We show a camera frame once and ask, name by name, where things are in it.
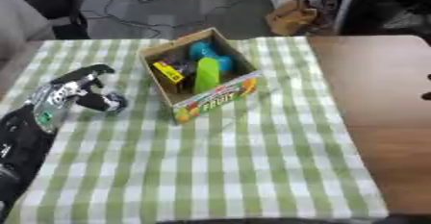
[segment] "floor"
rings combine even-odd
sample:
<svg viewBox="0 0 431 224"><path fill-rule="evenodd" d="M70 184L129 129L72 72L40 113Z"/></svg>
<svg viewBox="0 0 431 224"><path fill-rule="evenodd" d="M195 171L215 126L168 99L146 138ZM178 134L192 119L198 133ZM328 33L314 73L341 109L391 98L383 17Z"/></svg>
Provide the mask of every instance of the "floor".
<svg viewBox="0 0 431 224"><path fill-rule="evenodd" d="M151 0L147 3L113 0L105 11L109 1L84 0L82 11L89 18L91 38L172 39L208 27L217 27L230 39L271 36L264 21L264 16L273 10L269 0ZM138 22L140 27L120 24L111 17L100 18L106 12L128 22Z"/></svg>

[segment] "brown bag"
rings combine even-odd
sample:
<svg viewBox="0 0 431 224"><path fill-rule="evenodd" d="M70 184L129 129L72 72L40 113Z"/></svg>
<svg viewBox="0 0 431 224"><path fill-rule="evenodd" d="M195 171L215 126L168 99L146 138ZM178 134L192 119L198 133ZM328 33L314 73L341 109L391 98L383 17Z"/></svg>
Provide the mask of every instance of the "brown bag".
<svg viewBox="0 0 431 224"><path fill-rule="evenodd" d="M266 16L271 32L280 36L291 36L317 18L317 10L311 9L306 1L294 0L285 3Z"/></svg>

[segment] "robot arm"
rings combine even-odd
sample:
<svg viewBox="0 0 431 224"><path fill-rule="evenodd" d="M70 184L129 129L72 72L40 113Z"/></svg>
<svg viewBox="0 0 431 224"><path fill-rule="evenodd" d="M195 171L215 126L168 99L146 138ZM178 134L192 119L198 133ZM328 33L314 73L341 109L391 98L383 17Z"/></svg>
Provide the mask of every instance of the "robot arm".
<svg viewBox="0 0 431 224"><path fill-rule="evenodd" d="M96 64L65 74L38 88L24 106L0 119L0 223L37 175L75 102L100 112L120 112L127 106L120 94L91 90L94 85L103 87L98 76L105 73L114 70Z"/></svg>

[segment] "blue dumbbell toy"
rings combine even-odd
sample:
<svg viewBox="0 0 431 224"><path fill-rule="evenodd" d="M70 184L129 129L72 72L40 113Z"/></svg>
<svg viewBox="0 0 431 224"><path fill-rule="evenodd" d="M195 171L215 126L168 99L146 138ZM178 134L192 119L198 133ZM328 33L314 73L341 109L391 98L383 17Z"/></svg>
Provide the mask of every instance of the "blue dumbbell toy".
<svg viewBox="0 0 431 224"><path fill-rule="evenodd" d="M218 61L218 69L220 72L232 70L232 59L227 56L219 56L209 43L197 42L190 47L190 57L193 60L201 60L204 58L215 59Z"/></svg>

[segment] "green checkered tablecloth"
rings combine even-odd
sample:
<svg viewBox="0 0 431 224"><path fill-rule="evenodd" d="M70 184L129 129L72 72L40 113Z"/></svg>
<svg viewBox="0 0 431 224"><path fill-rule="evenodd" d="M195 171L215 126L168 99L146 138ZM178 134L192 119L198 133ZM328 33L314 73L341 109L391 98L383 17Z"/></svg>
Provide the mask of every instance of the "green checkered tablecloth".
<svg viewBox="0 0 431 224"><path fill-rule="evenodd" d="M104 62L130 107L74 106L9 223L151 223L244 217L380 218L364 167L304 37L232 41L263 74L257 93L175 125L137 59L160 40L46 41L0 106Z"/></svg>

